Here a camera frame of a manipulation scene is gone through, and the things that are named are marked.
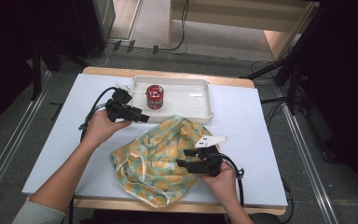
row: cloth bag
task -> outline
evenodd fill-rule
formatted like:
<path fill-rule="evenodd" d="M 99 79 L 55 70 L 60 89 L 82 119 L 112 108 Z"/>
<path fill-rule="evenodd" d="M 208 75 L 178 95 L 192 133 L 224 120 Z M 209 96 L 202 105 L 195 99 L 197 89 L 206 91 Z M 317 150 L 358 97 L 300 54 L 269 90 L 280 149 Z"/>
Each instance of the cloth bag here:
<path fill-rule="evenodd" d="M 186 157 L 184 149 L 211 133 L 203 126 L 171 116 L 134 141 L 112 152 L 117 179 L 129 194 L 153 207 L 164 207 L 181 199 L 199 177 L 179 167 L 175 159 Z"/>

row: red can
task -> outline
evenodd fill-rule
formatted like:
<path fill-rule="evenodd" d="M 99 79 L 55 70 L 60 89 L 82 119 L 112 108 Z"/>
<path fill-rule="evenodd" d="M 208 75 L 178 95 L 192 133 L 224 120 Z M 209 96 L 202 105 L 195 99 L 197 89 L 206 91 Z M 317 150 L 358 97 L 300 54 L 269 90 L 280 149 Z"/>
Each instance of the red can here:
<path fill-rule="evenodd" d="M 164 99 L 164 89 L 159 85 L 151 85 L 146 90 L 147 105 L 152 109 L 162 107 Z"/>

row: dark floor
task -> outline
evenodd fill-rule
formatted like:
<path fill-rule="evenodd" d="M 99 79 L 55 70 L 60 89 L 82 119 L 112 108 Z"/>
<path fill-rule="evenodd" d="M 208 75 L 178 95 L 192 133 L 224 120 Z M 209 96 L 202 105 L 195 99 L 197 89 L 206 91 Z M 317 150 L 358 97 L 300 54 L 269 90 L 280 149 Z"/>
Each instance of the dark floor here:
<path fill-rule="evenodd" d="M 144 70 L 172 71 L 183 73 L 207 74 L 223 77 L 238 77 L 251 74 L 253 62 L 232 58 L 216 58 L 190 54 L 159 53 L 152 55 L 148 50 L 136 50 L 131 54 L 123 48 L 108 53 L 109 62 L 106 67 L 133 68 Z M 103 63 L 105 58 L 100 56 L 95 63 Z M 257 63 L 253 69 L 265 66 Z M 41 151 L 48 134 L 54 124 L 53 117 L 58 109 L 51 103 L 64 103 L 69 90 L 81 73 L 77 65 L 62 59 L 60 72 L 51 72 L 52 80 L 48 84 L 46 96 L 26 134 L 21 139 L 19 147 L 5 175 L 0 181 L 0 223 L 10 223 L 21 208 L 26 196 L 21 194 L 22 186 Z M 270 74 L 255 81 L 260 99 L 276 98 L 279 96 L 277 87 L 272 84 Z M 32 86 L 25 90 L 16 102 L 7 109 L 0 118 L 0 154 L 10 136 L 21 120 L 30 97 Z M 275 103 L 263 105 L 267 115 Z M 299 112 L 295 115 L 301 133 L 306 141 L 307 150 L 316 167 L 323 186 L 326 189 L 338 223 L 358 223 L 358 179 L 357 175 L 344 164 L 331 164 L 324 160 L 322 146 L 317 141 L 309 121 Z M 299 154 L 292 130 L 286 114 L 277 114 L 270 123 L 269 134 L 275 150 L 281 176 L 289 184 L 295 201 L 295 210 L 290 223 L 336 223 L 328 221 L 321 212 L 319 201 L 310 183 L 310 177 Z M 92 210 L 76 209 L 76 219 L 91 217 Z M 281 217 L 285 220 L 290 212 Z"/>

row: gray sleeve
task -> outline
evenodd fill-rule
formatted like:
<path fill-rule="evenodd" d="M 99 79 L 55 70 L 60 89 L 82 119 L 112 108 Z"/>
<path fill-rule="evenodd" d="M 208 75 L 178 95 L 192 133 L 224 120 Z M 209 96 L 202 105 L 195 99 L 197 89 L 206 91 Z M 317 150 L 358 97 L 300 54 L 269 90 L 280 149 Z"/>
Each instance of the gray sleeve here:
<path fill-rule="evenodd" d="M 12 224 L 60 224 L 64 217 L 65 213 L 38 203 L 31 203 L 29 201 L 26 201 L 20 209 L 19 213 L 14 218 Z"/>

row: plastic tray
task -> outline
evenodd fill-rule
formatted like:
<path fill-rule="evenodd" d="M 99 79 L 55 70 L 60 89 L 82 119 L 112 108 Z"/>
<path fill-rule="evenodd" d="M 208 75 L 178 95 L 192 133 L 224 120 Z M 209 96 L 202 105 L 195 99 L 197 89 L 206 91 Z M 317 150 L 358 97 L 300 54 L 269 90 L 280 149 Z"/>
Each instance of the plastic tray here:
<path fill-rule="evenodd" d="M 160 109 L 147 106 L 145 92 L 154 84 L 164 89 L 163 106 Z M 205 123 L 213 117 L 209 82 L 204 79 L 135 77 L 130 105 L 142 109 L 142 113 L 150 117 L 148 122 L 160 123 L 167 117 L 178 115 L 197 123 Z"/>

